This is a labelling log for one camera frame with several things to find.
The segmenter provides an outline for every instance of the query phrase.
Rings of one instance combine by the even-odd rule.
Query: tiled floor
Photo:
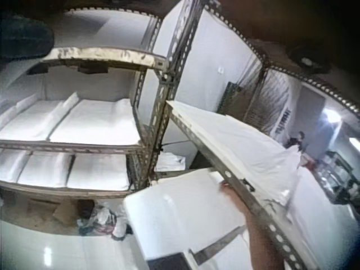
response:
[[[1,221],[1,270],[146,270],[134,236],[65,236]]]

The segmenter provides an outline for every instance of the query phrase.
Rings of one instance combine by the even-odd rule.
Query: white sheet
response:
[[[156,163],[156,172],[171,172],[185,170],[185,157],[173,153],[161,152]]]
[[[17,115],[0,130],[0,140],[44,141],[56,124],[78,101],[73,94],[65,102],[40,100]],[[17,107],[21,110],[29,103],[23,100]]]
[[[33,152],[19,177],[19,184],[41,187],[65,187],[70,154]]]
[[[77,154],[67,187],[123,191],[129,188],[125,155]]]
[[[140,137],[129,99],[82,100],[50,137],[52,142],[135,145]]]
[[[285,150],[275,140],[230,116],[168,101],[173,114],[201,138],[237,178],[251,183],[262,198],[282,204],[297,179],[297,147]]]
[[[220,192],[209,169],[167,178],[162,184],[131,194],[124,199],[124,207],[146,260],[188,249],[197,252],[245,225],[243,214]],[[242,237],[201,269],[239,266],[251,269],[249,248]]]
[[[30,152],[4,149],[0,152],[0,180],[16,183]]]

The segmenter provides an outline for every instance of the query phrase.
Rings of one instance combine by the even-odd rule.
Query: white wall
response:
[[[134,13],[75,11],[49,23],[54,30],[55,47],[140,48],[148,22],[147,16]],[[76,67],[52,67],[48,74],[22,75],[8,89],[4,83],[1,85],[4,87],[1,88],[0,98],[18,101],[45,89],[50,100],[66,99],[76,91],[82,98],[116,101],[129,97],[129,92],[134,88],[135,73],[109,69],[108,74],[87,75],[77,72]]]
[[[175,28],[178,17],[176,14],[179,14],[180,9],[179,4],[165,18],[154,52],[166,55],[164,52],[169,47],[169,37]],[[251,50],[233,31],[217,18],[203,11],[175,100],[204,110],[215,111],[227,83],[238,81],[252,55]],[[148,71],[139,105],[140,116],[145,123],[150,122],[157,86],[155,74]],[[187,137],[170,122],[163,143],[184,140],[187,140]],[[196,148],[191,142],[165,146],[164,150],[185,156],[187,166],[196,155]]]
[[[128,98],[134,86],[134,71],[109,69],[107,74],[83,74],[77,67],[58,66],[44,76],[46,98],[64,100],[77,92],[80,98],[117,101]]]
[[[43,74],[33,76],[24,75],[11,83],[9,87],[3,89],[0,98],[1,100],[17,102],[36,93],[40,95],[43,90]]]
[[[149,17],[112,10],[68,12],[52,22],[55,47],[139,48]]]

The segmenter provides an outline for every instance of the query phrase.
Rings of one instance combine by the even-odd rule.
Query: metal shelving unit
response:
[[[131,100],[133,116],[141,141],[136,145],[90,145],[83,143],[55,143],[50,141],[11,141],[1,140],[0,148],[18,149],[30,151],[50,151],[89,154],[127,154],[128,170],[132,176],[135,188],[148,186],[149,173],[153,170],[159,150],[159,133],[163,132],[160,124],[164,122],[163,111],[166,100],[173,99],[186,57],[191,48],[197,23],[205,7],[203,0],[185,0],[179,15],[173,38],[167,57],[152,53],[156,37],[158,36],[162,20],[160,15],[152,14],[150,6],[133,5],[126,8],[118,4],[106,3],[105,1],[66,1],[62,7],[64,12],[80,10],[115,10],[119,12],[131,12],[148,16],[150,18],[145,31],[141,49],[129,48],[54,48],[48,56],[39,61],[34,61],[30,68],[42,65],[45,68],[52,66],[79,66],[84,62],[101,63],[108,68],[131,69],[139,73],[138,83]],[[149,127],[144,126],[138,117],[138,106],[142,87],[148,69],[155,70],[159,78],[159,89],[151,117]],[[25,186],[17,183],[8,183],[0,180],[0,186],[15,192],[24,192],[41,196],[60,196],[73,198],[99,198],[99,197],[123,197],[129,191],[96,191],[78,190],[72,188],[44,188]]]
[[[214,146],[204,140],[203,136],[193,132],[194,127],[185,120],[181,113],[173,113],[171,104],[167,104],[166,107],[171,120],[242,198],[291,269],[318,269],[311,251],[302,240],[300,232],[285,217],[284,208],[271,201],[267,201],[265,204],[246,179],[236,176],[236,172],[233,170],[237,167],[236,164],[232,164],[230,159],[226,157],[219,157]]]
[[[156,37],[161,27],[159,15],[150,14],[149,8],[132,11],[131,8],[121,8],[116,4],[106,4],[103,1],[91,0],[68,0],[64,4],[65,11],[71,10],[118,10],[121,12],[133,12],[151,17],[146,33],[144,35],[142,50],[126,48],[56,48],[41,62],[48,66],[54,65],[79,65],[83,61],[104,62],[112,68],[126,68],[138,71],[138,82],[136,91],[132,98],[133,114],[136,119],[137,128],[142,139],[139,145],[133,146],[104,146],[104,145],[83,145],[71,143],[50,143],[50,142],[24,142],[24,141],[0,141],[0,148],[53,151],[53,152],[71,152],[71,153],[101,153],[101,154],[128,154],[128,170],[133,179],[136,190],[146,188],[151,179],[172,177],[183,172],[161,172],[154,173],[154,167],[158,160],[158,154],[161,149],[161,142],[164,137],[169,119],[182,130],[183,133],[196,145],[199,151],[211,162],[213,167],[220,172],[244,200],[247,207],[257,217],[259,224],[263,226],[269,234],[273,243],[278,247],[284,259],[288,262],[291,269],[317,269],[312,259],[311,252],[308,250],[298,232],[293,229],[292,224],[283,216],[277,214],[276,204],[264,205],[251,192],[251,186],[244,179],[238,179],[228,165],[202,141],[191,128],[186,125],[183,119],[172,114],[171,106],[167,101],[174,100],[177,88],[181,79],[182,71],[186,63],[187,56],[191,49],[196,29],[203,10],[207,10],[218,19],[223,21],[232,31],[234,31],[257,55],[263,64],[263,69],[274,69],[289,75],[296,76],[321,91],[329,95],[336,95],[336,98],[343,98],[337,92],[329,89],[321,83],[317,83],[309,78],[304,78],[298,73],[288,71],[277,64],[267,61],[263,52],[259,52],[219,12],[216,1],[206,0],[185,0],[180,12],[173,38],[166,57],[158,56],[152,53]],[[154,69],[159,79],[159,87],[152,110],[150,125],[144,126],[139,121],[138,107],[142,87],[145,81],[147,69]],[[345,102],[346,106],[354,112],[358,112],[358,105],[352,102]],[[24,186],[0,181],[0,186],[7,190],[23,192],[34,196],[58,196],[70,198],[110,198],[124,197],[130,191],[96,191],[96,190],[78,190],[71,188],[42,188],[33,186]]]

